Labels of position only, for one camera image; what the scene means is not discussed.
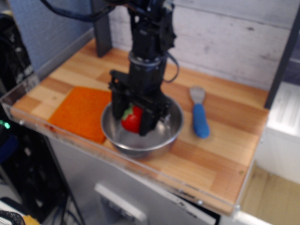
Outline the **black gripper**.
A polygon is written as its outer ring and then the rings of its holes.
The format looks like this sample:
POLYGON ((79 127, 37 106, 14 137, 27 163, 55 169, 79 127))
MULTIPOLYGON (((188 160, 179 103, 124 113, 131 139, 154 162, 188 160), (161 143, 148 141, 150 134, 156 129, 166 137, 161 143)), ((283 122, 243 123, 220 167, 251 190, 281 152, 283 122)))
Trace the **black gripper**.
POLYGON ((166 115, 170 100, 161 91, 166 60, 130 60, 129 72, 110 71, 112 115, 121 118, 130 105, 142 109, 139 135, 146 136, 166 115))

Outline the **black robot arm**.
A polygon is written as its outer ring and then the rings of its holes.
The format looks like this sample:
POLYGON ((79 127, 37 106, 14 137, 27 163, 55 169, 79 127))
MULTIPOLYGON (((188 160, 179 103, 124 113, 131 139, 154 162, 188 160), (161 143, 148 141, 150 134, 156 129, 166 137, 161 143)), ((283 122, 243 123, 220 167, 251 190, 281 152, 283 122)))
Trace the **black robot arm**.
POLYGON ((127 74, 112 70, 112 115, 120 120, 130 105, 142 109, 137 133, 152 131, 169 111, 171 101, 161 91, 168 52, 174 47, 174 4, 171 0, 108 0, 112 6, 128 9, 132 33, 132 49, 127 74))

